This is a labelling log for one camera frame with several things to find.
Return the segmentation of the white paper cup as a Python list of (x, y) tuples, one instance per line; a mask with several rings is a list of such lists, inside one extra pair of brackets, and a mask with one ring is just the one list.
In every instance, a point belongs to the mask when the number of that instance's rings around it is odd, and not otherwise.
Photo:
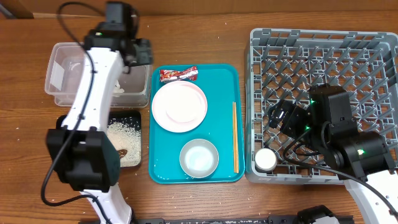
[(276, 168), (277, 156), (273, 150), (263, 148), (255, 153), (254, 162), (257, 170), (271, 172)]

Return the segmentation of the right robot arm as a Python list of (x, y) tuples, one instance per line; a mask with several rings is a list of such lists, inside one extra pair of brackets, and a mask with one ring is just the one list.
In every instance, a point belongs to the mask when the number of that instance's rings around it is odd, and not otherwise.
[(348, 92), (313, 85), (310, 104), (280, 100), (268, 110), (268, 125), (293, 139), (285, 161), (336, 174), (366, 223), (397, 223), (397, 172), (387, 142), (375, 131), (358, 130)]

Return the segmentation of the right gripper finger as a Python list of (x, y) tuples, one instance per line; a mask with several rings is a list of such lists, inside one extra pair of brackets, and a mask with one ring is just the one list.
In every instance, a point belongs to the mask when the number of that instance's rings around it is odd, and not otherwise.
[(297, 108), (293, 110), (282, 110), (282, 126), (280, 132), (284, 134), (297, 134), (297, 128), (299, 123), (299, 110)]
[(276, 129), (280, 122), (287, 122), (293, 110), (294, 104), (287, 100), (280, 100), (276, 105), (271, 106), (268, 110), (269, 127)]

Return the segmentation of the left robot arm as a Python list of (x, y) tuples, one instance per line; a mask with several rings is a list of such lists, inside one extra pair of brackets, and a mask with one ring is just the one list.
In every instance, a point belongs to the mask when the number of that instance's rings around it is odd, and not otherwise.
[[(147, 39), (136, 37), (140, 15), (133, 6), (108, 1), (105, 17), (78, 46), (85, 54), (83, 75), (75, 100), (60, 128), (49, 129), (46, 146), (52, 159), (40, 190), (44, 204), (57, 207), (85, 198), (100, 223), (135, 223), (134, 210), (126, 203), (118, 185), (120, 158), (106, 135), (116, 81), (132, 67), (154, 62)], [(51, 202), (45, 191), (56, 172), (64, 184), (79, 194)]]

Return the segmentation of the white napkin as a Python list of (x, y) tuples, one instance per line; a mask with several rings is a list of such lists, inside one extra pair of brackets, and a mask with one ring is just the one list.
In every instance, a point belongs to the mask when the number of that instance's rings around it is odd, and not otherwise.
[(119, 81), (116, 80), (116, 83), (113, 88), (113, 97), (120, 97), (124, 94), (125, 90), (119, 84)]

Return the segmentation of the grey bowl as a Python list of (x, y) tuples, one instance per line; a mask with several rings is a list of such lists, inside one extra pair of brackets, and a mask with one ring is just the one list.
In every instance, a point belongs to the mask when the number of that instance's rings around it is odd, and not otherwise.
[(180, 151), (180, 167), (194, 179), (209, 177), (219, 163), (219, 153), (214, 144), (206, 139), (193, 139)]

